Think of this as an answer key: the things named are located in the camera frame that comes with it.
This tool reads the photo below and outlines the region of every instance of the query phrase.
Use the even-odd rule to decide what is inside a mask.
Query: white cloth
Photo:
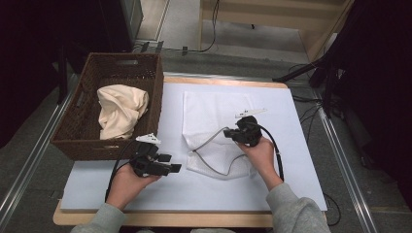
[[[252,101],[248,94],[185,92],[183,135],[190,150],[204,144],[211,136],[224,127],[237,128],[235,123],[239,114],[252,109]],[[221,132],[215,139],[197,150],[213,171],[199,158],[190,152],[187,168],[191,171],[221,180],[245,177],[255,172],[254,167],[232,139]]]
[[[108,85],[97,90],[102,110],[99,123],[100,139],[131,137],[137,120],[147,111],[146,91],[122,84]]]

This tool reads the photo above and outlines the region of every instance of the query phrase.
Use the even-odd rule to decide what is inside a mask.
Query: gray sweatshirt
[[[274,231],[277,233],[330,232],[326,219],[316,203],[310,198],[297,198],[286,183],[270,190],[266,201],[273,215]],[[111,205],[103,204],[90,223],[78,225],[71,232],[116,233],[124,221],[123,212]]]

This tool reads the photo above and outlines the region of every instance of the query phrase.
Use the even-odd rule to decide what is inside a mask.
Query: beige cloth
[[[147,111],[146,91],[122,84],[108,85],[97,90],[102,110],[99,123],[100,139],[131,137],[137,120]]]

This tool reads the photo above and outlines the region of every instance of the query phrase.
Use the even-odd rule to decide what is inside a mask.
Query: person's right hand
[[[251,148],[244,144],[238,144],[238,146],[248,155],[252,165],[254,165],[266,183],[267,189],[271,190],[283,182],[275,171],[272,142],[262,136],[255,147]]]

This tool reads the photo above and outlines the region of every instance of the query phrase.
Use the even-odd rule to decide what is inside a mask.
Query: hand
[[[238,144],[238,146],[248,155],[249,160],[263,178],[269,191],[283,182],[275,171],[272,142],[262,136],[255,147],[251,148],[244,144]]]
[[[147,185],[159,180],[158,176],[138,177],[130,164],[122,166],[113,178],[106,203],[123,210]]]

